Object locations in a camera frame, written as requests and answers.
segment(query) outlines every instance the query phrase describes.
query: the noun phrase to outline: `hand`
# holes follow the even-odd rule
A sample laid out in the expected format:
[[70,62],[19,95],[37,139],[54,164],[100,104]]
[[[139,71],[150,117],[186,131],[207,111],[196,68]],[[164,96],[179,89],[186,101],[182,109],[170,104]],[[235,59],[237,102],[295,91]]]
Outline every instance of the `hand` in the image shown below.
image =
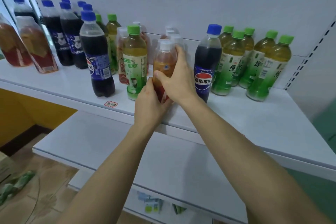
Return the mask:
[[194,72],[187,64],[186,55],[180,46],[176,45],[175,48],[178,56],[171,78],[166,77],[164,73],[157,70],[154,71],[154,76],[160,80],[167,95],[174,102],[181,105],[181,103],[197,97],[197,93]]
[[135,101],[134,125],[140,129],[150,129],[153,132],[161,123],[172,103],[171,99],[168,99],[164,104],[159,102],[152,77],[149,77],[146,86],[142,88]]

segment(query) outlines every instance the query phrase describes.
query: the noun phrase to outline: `forearm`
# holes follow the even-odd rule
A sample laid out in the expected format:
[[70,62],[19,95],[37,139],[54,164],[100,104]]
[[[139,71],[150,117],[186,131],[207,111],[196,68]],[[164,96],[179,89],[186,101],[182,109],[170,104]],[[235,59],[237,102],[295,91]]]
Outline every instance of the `forearm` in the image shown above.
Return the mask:
[[134,125],[79,191],[59,224],[116,223],[153,131]]
[[296,218],[301,218],[301,214],[306,215],[303,211],[316,213],[319,220],[322,218],[285,169],[213,112],[201,99],[194,98],[181,106],[226,178],[262,223],[299,221]]

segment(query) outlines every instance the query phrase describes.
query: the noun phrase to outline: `pepsi logo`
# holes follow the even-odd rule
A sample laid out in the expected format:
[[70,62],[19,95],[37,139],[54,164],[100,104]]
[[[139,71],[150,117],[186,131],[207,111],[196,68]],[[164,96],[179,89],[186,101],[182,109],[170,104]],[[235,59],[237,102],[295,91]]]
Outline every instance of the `pepsi logo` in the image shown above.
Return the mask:
[[89,61],[88,58],[86,58],[86,62],[87,62],[87,66],[90,70],[90,74],[93,75],[93,73],[95,72],[95,68],[93,67],[92,63]]
[[198,73],[195,75],[195,87],[198,90],[206,90],[210,87],[212,75],[209,73]]

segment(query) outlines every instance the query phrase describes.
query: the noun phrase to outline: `green bottle cap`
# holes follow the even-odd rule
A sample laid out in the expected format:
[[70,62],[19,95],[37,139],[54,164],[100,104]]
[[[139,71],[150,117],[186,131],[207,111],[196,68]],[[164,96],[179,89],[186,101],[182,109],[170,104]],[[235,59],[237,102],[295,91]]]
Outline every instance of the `green bottle cap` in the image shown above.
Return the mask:
[[277,35],[278,35],[278,32],[275,31],[275,30],[269,30],[266,33],[266,37],[271,38],[271,39],[275,39],[277,37]]
[[102,22],[102,16],[100,14],[96,14],[96,21]]
[[294,37],[291,36],[291,35],[282,35],[282,36],[280,36],[279,43],[291,44],[293,39],[294,39]]
[[130,35],[140,35],[140,26],[139,25],[128,25],[127,32]]
[[237,39],[243,39],[244,38],[244,33],[245,33],[244,31],[235,30],[235,31],[233,31],[232,37],[237,38]]
[[232,33],[232,31],[233,31],[233,26],[228,26],[228,25],[226,25],[223,30],[223,32],[225,33]]
[[108,14],[107,18],[109,21],[116,21],[117,20],[117,15],[116,14]]
[[245,35],[253,35],[254,30],[254,28],[245,28]]

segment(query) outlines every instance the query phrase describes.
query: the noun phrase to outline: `blue pepsi label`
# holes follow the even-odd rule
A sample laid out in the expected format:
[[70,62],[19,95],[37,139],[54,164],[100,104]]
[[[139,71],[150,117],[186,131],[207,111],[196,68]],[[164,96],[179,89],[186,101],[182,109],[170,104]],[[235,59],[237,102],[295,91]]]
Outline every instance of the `blue pepsi label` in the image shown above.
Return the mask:
[[195,88],[197,94],[208,94],[215,70],[204,69],[199,66],[194,67]]
[[79,35],[66,34],[66,38],[68,40],[72,54],[85,54],[82,48],[81,40],[79,39]]
[[64,36],[63,32],[49,31],[54,42],[55,48],[57,50],[69,50],[69,44],[67,38]]
[[93,80],[102,81],[112,76],[107,53],[99,56],[86,55],[86,61]]

